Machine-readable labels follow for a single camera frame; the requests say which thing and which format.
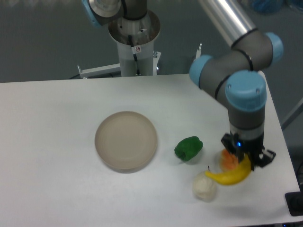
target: gray floor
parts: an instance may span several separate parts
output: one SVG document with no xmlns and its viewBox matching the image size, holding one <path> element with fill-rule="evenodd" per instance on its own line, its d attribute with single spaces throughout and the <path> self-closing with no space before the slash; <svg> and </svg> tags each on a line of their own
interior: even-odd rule
<svg viewBox="0 0 303 227">
<path fill-rule="evenodd" d="M 161 21 L 155 49 L 161 74 L 188 73 L 199 43 L 202 54 L 229 51 L 197 0 L 149 0 Z M 283 59 L 265 70 L 280 120 L 303 97 L 303 14 L 286 5 L 272 15 L 248 11 L 257 27 L 285 45 Z M 77 65 L 118 63 L 107 27 L 94 28 L 80 0 L 0 0 L 0 82 L 68 79 Z M 303 161 L 303 113 L 284 131 L 295 168 Z"/>
</svg>

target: blue joint cap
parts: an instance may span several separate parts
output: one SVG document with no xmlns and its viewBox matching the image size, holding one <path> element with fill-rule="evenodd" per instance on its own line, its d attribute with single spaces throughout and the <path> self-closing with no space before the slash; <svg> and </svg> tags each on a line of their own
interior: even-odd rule
<svg viewBox="0 0 303 227">
<path fill-rule="evenodd" d="M 91 11 L 89 4 L 87 2 L 87 0 L 82 0 L 82 4 L 84 6 L 86 15 L 89 17 L 91 23 L 93 24 L 94 27 L 101 27 L 101 24 L 99 24 L 99 22 L 96 20 L 93 12 Z"/>
<path fill-rule="evenodd" d="M 241 70 L 228 78 L 225 94 L 233 107 L 244 112 L 258 111 L 266 103 L 266 83 L 257 72 Z"/>
<path fill-rule="evenodd" d="M 192 63 L 190 70 L 189 70 L 189 77 L 191 80 L 199 86 L 200 81 L 200 74 L 205 66 L 205 64 L 208 62 L 208 60 L 212 59 L 213 57 L 210 55 L 202 55 L 201 57 L 197 58 L 194 63 Z"/>
<path fill-rule="evenodd" d="M 283 56 L 284 53 L 283 43 L 280 37 L 272 32 L 267 32 L 265 33 L 265 35 L 268 36 L 268 38 L 271 41 L 271 44 L 273 45 L 273 59 L 271 61 L 271 64 L 273 64 L 281 60 Z"/>
</svg>

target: beige plate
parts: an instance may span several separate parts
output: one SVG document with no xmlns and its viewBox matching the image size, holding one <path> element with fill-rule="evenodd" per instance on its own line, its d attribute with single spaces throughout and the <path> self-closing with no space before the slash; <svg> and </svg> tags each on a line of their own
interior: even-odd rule
<svg viewBox="0 0 303 227">
<path fill-rule="evenodd" d="M 152 158 L 157 147 L 157 133 L 143 115 L 125 111 L 106 118 L 99 126 L 95 145 L 109 166 L 129 170 L 142 167 Z"/>
</svg>

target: yellow banana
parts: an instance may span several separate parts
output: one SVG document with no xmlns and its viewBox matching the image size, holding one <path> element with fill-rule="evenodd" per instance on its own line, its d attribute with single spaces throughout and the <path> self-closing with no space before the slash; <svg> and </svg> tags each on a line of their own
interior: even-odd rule
<svg viewBox="0 0 303 227">
<path fill-rule="evenodd" d="M 237 184 L 243 181 L 251 172 L 250 160 L 247 155 L 244 156 L 244 159 L 239 163 L 239 165 L 225 173 L 214 174 L 209 171 L 205 172 L 205 175 L 219 184 L 223 185 L 232 185 Z"/>
</svg>

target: silver pole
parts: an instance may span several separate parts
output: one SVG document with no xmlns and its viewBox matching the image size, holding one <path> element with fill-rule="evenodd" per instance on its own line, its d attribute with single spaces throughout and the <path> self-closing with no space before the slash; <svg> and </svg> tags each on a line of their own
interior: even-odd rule
<svg viewBox="0 0 303 227">
<path fill-rule="evenodd" d="M 236 0 L 199 0 L 199 2 L 229 46 L 256 28 Z"/>
</svg>

